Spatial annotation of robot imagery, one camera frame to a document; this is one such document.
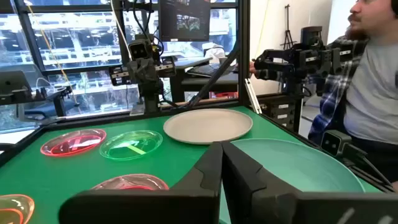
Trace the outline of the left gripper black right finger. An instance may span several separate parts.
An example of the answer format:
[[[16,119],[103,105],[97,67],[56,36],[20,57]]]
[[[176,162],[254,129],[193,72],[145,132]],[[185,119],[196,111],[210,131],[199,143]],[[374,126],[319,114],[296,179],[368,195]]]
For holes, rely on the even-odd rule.
[[[222,143],[231,223],[397,223],[396,194],[302,192]]]

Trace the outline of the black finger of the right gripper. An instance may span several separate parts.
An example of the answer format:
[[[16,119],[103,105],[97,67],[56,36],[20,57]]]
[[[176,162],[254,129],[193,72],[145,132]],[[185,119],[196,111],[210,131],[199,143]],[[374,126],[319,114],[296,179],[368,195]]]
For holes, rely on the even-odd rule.
[[[144,78],[147,82],[155,82],[158,77],[156,74],[155,63],[152,59],[145,59],[143,62]]]
[[[142,83],[142,69],[139,61],[131,61],[127,64],[127,71],[132,83]]]

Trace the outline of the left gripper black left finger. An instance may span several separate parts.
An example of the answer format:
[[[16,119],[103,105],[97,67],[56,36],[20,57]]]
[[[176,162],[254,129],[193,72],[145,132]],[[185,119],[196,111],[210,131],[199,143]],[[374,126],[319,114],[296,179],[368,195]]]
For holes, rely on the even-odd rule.
[[[218,223],[223,147],[214,142],[168,190],[87,190],[66,200],[60,223]]]

